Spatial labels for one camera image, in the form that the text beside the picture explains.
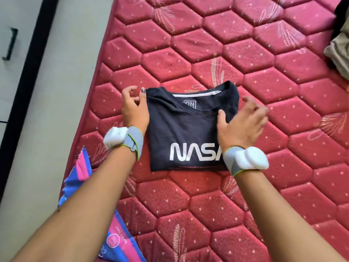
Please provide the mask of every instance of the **hand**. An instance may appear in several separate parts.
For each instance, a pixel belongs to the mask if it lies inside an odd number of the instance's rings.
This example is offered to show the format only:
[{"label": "hand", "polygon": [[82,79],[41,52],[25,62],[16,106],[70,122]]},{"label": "hand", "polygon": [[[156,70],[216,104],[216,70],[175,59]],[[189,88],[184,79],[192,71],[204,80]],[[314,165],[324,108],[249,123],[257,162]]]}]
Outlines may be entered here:
[{"label": "hand", "polygon": [[225,121],[224,111],[218,112],[218,142],[223,154],[232,146],[244,149],[253,146],[268,122],[267,107],[257,105],[252,97],[243,100],[247,103],[229,123]]},{"label": "hand", "polygon": [[124,106],[122,109],[123,119],[126,127],[135,126],[139,128],[143,137],[149,124],[149,111],[147,106],[147,95],[144,88],[139,96],[131,97],[137,86],[129,86],[122,91]]}]

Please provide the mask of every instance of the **beige cloth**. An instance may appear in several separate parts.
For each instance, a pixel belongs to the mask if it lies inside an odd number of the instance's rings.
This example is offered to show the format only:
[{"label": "beige cloth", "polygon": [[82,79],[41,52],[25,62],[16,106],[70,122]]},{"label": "beige cloth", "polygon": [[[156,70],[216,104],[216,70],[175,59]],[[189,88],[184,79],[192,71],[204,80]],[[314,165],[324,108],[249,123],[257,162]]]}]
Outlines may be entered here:
[{"label": "beige cloth", "polygon": [[324,54],[333,61],[339,73],[349,81],[349,9],[346,12],[346,18],[341,33],[325,48]]}]

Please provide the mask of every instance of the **t-shirt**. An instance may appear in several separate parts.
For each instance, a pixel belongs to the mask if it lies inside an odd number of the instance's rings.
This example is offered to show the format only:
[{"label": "t-shirt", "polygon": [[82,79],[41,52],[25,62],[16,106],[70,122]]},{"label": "t-shirt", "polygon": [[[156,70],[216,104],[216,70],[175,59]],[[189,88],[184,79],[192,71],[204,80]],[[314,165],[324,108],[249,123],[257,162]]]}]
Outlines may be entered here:
[{"label": "t-shirt", "polygon": [[147,89],[151,171],[226,170],[217,140],[217,115],[229,122],[238,112],[239,92],[227,81],[194,93]]}]

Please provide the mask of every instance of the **pink and blue fabric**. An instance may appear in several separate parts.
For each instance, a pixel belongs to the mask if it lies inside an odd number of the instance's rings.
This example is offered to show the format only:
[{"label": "pink and blue fabric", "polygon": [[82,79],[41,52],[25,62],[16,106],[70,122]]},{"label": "pink and blue fabric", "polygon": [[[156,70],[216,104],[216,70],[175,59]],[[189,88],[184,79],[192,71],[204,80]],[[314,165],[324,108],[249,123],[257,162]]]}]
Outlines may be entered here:
[{"label": "pink and blue fabric", "polygon": [[[92,173],[89,156],[86,148],[83,147],[71,173],[64,180],[63,196],[60,198],[58,206],[61,206]],[[115,210],[107,238],[102,244],[98,256],[107,261],[146,262],[117,210]]]}]

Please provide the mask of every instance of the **door frame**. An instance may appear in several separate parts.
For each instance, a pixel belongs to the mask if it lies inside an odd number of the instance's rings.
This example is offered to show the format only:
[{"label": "door frame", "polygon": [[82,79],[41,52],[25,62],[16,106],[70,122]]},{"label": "door frame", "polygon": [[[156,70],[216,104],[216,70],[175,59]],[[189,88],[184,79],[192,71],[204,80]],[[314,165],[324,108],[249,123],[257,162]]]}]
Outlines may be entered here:
[{"label": "door frame", "polygon": [[59,0],[43,0],[0,146],[0,203],[21,136]]}]

